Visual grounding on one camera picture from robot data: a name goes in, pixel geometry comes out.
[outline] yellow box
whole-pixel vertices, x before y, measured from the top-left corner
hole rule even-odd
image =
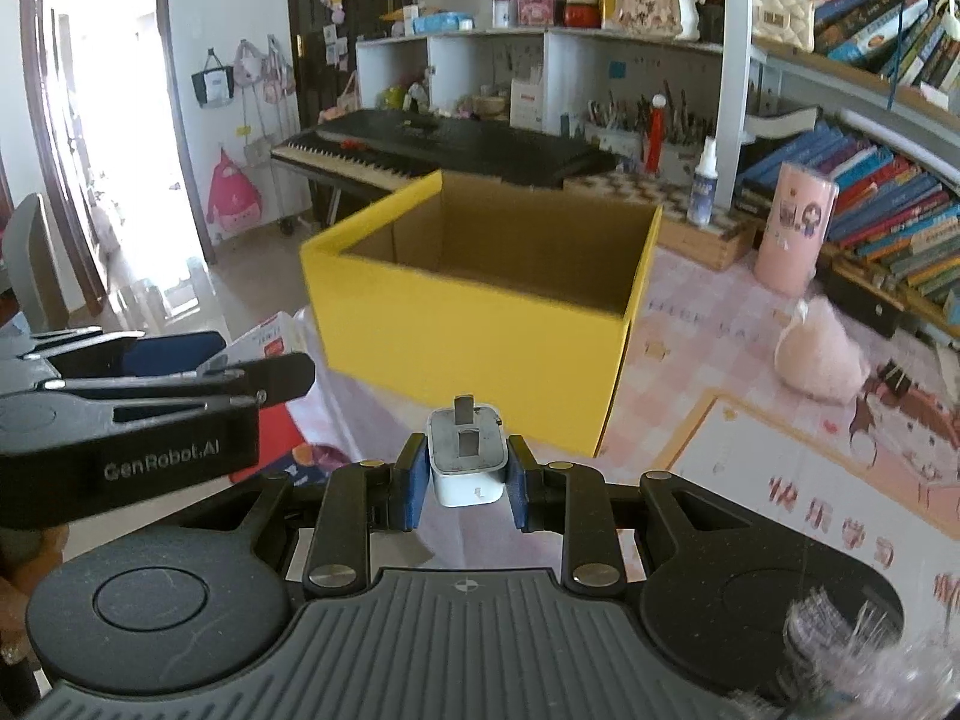
[[[435,172],[307,241],[330,367],[438,408],[599,450],[659,208]]]

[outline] chair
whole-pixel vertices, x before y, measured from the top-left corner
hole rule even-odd
[[[3,260],[13,294],[32,333],[62,330],[70,319],[56,277],[43,199],[28,194],[3,234]]]

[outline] ribbed gray panel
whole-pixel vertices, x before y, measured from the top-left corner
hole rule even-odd
[[[618,604],[546,570],[384,571],[355,598],[306,605],[246,673],[165,701],[61,685],[30,720],[733,720],[665,668]]]

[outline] pink fluffy pouch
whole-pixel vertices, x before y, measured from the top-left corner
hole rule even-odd
[[[774,351],[774,370],[787,386],[817,400],[850,403],[870,375],[870,364],[852,341],[827,298],[797,304]]]

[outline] white charger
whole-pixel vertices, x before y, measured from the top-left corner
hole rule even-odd
[[[507,478],[507,439],[500,413],[460,395],[452,409],[437,409],[426,422],[433,487],[441,506],[493,503]]]

